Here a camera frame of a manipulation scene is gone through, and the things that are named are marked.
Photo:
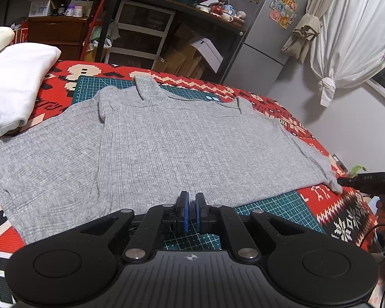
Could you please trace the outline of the grey polo shirt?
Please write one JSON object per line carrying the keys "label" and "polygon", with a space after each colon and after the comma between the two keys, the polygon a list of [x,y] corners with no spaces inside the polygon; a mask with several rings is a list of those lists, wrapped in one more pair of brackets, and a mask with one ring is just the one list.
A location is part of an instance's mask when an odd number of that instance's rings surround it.
{"label": "grey polo shirt", "polygon": [[182,191],[238,207],[319,184],[342,191],[329,158],[247,99],[184,99],[148,76],[0,139],[0,205],[25,243]]}

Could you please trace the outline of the green cutting mat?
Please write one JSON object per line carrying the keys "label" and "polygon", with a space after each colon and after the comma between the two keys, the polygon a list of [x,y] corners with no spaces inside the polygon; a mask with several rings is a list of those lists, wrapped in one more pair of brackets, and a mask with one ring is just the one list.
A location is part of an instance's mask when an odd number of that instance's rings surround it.
{"label": "green cutting mat", "polygon": [[[80,76],[73,93],[72,103],[83,102],[91,99],[96,93],[106,86],[114,86],[119,89],[129,88],[134,85],[133,81],[112,79],[105,77]],[[183,97],[185,99],[198,99],[203,102],[220,102],[221,97],[209,92],[180,88],[175,85],[162,84],[163,89]],[[312,215],[312,212],[302,201],[299,192],[291,191],[276,197],[264,199],[252,204],[241,205],[236,208],[241,215],[248,215],[254,209],[262,209],[286,220],[306,228],[322,233],[323,228]],[[160,248],[166,250],[219,250],[220,239],[214,234],[198,234],[194,222],[189,222],[188,232],[185,234],[169,233],[162,236]]]}

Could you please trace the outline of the white knotted curtain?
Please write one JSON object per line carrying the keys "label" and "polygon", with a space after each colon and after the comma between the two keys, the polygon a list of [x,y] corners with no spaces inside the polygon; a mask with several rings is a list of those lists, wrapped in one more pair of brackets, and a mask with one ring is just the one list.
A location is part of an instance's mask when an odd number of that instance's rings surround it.
{"label": "white knotted curtain", "polygon": [[320,104],[336,90],[355,88],[385,68],[385,0],[333,0],[310,51]]}

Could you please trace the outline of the beige hanging bag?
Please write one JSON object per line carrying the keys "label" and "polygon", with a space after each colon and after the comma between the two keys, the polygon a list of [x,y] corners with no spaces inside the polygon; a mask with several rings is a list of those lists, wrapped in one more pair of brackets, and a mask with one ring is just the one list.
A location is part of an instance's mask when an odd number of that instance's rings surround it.
{"label": "beige hanging bag", "polygon": [[302,65],[307,57],[312,42],[319,35],[320,20],[315,15],[306,13],[292,31],[282,47],[282,52],[294,57]]}

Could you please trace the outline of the leaning cardboard sheets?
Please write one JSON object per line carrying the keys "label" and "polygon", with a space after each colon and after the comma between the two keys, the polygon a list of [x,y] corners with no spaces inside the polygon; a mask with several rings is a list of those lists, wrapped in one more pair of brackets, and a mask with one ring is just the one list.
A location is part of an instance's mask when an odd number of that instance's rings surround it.
{"label": "leaning cardboard sheets", "polygon": [[177,38],[155,62],[153,71],[201,79],[205,71],[204,57],[190,43]]}

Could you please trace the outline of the white box on cardboard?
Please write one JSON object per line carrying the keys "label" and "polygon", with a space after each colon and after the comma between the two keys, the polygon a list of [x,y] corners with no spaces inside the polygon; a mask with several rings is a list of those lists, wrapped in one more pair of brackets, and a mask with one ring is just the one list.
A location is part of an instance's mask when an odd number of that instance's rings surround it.
{"label": "white box on cardboard", "polygon": [[217,73],[223,61],[223,57],[211,40],[197,35],[189,41],[189,44],[202,55],[209,67]]}

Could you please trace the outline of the folded white towel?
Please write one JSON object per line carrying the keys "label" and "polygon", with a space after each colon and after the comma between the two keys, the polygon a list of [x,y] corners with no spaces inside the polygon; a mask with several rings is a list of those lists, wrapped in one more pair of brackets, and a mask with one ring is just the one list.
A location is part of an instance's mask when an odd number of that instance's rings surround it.
{"label": "folded white towel", "polygon": [[35,42],[0,52],[0,136],[26,125],[40,85],[60,55],[57,47]]}

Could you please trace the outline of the silver refrigerator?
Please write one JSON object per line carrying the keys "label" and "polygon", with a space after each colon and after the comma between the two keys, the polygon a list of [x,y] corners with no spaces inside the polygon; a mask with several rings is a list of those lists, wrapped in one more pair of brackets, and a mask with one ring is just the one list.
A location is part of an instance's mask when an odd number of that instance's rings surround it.
{"label": "silver refrigerator", "polygon": [[223,84],[267,95],[288,55],[282,47],[305,14],[308,0],[230,0],[245,13],[243,35]]}

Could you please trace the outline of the white drawer shelf unit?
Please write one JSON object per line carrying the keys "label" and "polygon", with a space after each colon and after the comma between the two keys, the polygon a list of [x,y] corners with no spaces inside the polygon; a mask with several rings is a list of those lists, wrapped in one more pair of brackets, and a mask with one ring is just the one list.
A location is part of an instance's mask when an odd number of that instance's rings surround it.
{"label": "white drawer shelf unit", "polygon": [[152,69],[160,57],[175,12],[123,0],[114,19],[118,38],[112,40],[105,62]]}

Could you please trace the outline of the dark wooden drawer cabinet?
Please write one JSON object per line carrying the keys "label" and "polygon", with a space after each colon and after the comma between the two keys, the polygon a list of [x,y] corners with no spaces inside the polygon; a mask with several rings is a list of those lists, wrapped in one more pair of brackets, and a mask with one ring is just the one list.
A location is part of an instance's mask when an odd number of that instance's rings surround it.
{"label": "dark wooden drawer cabinet", "polygon": [[46,16],[28,18],[29,42],[57,47],[61,60],[79,61],[88,30],[84,17]]}

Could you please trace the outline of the wall power outlet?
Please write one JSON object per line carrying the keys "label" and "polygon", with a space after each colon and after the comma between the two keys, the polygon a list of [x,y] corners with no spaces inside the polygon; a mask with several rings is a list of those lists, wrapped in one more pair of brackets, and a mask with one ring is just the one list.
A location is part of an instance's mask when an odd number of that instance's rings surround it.
{"label": "wall power outlet", "polygon": [[335,155],[330,156],[331,165],[335,168],[336,172],[339,175],[345,175],[348,172],[346,166],[341,162],[341,160]]}

